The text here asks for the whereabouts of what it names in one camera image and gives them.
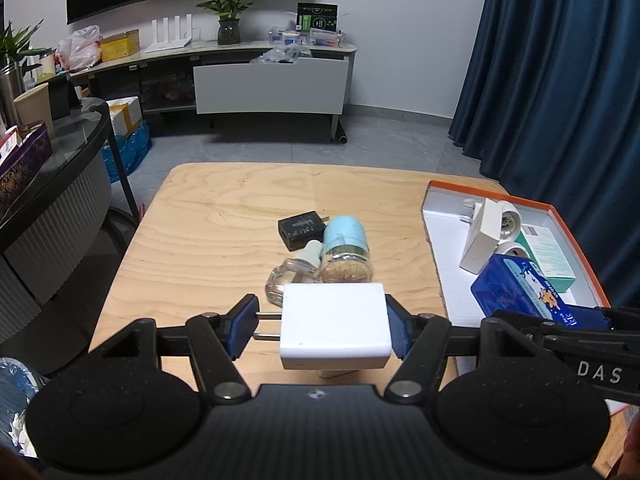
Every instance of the wood grain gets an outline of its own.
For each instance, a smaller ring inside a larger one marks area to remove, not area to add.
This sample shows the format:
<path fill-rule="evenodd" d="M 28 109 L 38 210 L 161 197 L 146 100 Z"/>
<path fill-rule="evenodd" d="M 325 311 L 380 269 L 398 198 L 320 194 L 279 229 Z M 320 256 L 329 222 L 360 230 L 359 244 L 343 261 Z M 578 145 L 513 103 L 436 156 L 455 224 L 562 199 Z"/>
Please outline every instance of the wood grain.
<path fill-rule="evenodd" d="M 626 437 L 625 415 L 622 412 L 611 417 L 609 435 L 593 463 L 593 468 L 606 477 L 611 468 L 622 455 L 623 444 Z"/>
<path fill-rule="evenodd" d="M 262 310 L 276 310 L 266 301 L 264 283 L 271 269 L 290 255 L 276 223 L 311 210 L 321 217 L 359 218 L 367 232 L 374 280 L 410 312 L 445 316 L 421 215 L 432 178 L 504 192 L 490 180 L 417 171 L 311 164 L 177 166 L 130 244 L 92 346 L 140 317 L 173 326 L 202 312 L 224 313 L 248 292 L 258 296 Z M 279 322 L 261 321 L 258 329 L 278 333 Z M 392 358 L 382 370 L 324 380 L 314 371 L 283 370 L 277 343 L 252 340 L 236 365 L 254 391 L 262 383 L 366 382 L 380 389 L 399 361 Z M 162 366 L 195 387 L 186 358 L 164 358 Z M 444 383 L 454 377 L 450 365 Z M 607 465 L 613 455 L 606 454 Z"/>

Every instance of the black power adapter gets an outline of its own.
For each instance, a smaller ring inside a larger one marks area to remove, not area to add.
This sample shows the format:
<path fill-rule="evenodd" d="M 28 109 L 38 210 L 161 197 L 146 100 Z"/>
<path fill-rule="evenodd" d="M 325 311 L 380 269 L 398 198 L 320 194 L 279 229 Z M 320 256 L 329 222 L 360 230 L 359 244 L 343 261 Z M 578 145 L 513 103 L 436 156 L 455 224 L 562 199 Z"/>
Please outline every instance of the black power adapter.
<path fill-rule="evenodd" d="M 289 251 L 302 249 L 309 240 L 322 241 L 324 222 L 315 211 L 278 220 L 278 232 Z"/>

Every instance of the white wall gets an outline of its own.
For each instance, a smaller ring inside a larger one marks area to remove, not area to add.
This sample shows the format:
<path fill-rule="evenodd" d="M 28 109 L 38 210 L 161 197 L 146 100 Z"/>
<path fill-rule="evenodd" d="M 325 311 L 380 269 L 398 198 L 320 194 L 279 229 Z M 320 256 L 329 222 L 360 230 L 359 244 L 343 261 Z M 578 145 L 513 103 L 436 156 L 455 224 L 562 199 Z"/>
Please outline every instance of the white wall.
<path fill-rule="evenodd" d="M 297 2 L 258 0 L 241 20 L 246 40 L 266 38 L 286 25 Z M 484 0 L 315 0 L 338 4 L 338 26 L 360 50 L 351 102 L 452 117 L 471 56 Z M 45 21 L 35 46 L 57 44 L 69 31 L 97 23 L 104 36 L 140 28 L 151 43 L 153 18 L 193 13 L 203 40 L 216 37 L 217 17 L 195 9 L 197 0 L 148 0 L 66 25 L 65 0 L 4 0 L 5 20 L 17 27 Z"/>

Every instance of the white cabinet drawer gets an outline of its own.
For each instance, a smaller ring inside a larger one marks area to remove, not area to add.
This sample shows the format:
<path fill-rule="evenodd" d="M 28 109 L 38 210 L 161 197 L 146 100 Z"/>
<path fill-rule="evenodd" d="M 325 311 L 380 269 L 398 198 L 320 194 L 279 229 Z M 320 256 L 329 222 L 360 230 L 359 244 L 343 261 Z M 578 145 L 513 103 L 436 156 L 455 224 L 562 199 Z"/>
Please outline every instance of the white cabinet drawer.
<path fill-rule="evenodd" d="M 305 57 L 295 63 L 196 66 L 196 110 L 341 114 L 348 72 L 348 60 Z"/>

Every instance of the tv cabinet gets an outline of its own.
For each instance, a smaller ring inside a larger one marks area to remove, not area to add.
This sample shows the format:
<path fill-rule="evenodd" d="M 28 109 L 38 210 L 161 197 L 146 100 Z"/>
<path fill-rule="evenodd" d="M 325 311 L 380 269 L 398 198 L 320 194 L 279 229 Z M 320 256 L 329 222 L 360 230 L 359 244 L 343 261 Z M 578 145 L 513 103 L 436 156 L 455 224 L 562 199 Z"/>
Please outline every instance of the tv cabinet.
<path fill-rule="evenodd" d="M 138 52 L 77 72 L 102 99 L 137 95 L 145 114 L 196 110 L 199 114 L 289 112 L 331 117 L 330 139 L 346 142 L 340 115 L 349 99 L 357 48 L 310 47 L 296 63 L 249 63 L 273 48 L 268 41 L 218 45 L 197 41 L 183 48 Z M 168 85 L 170 91 L 150 89 Z"/>

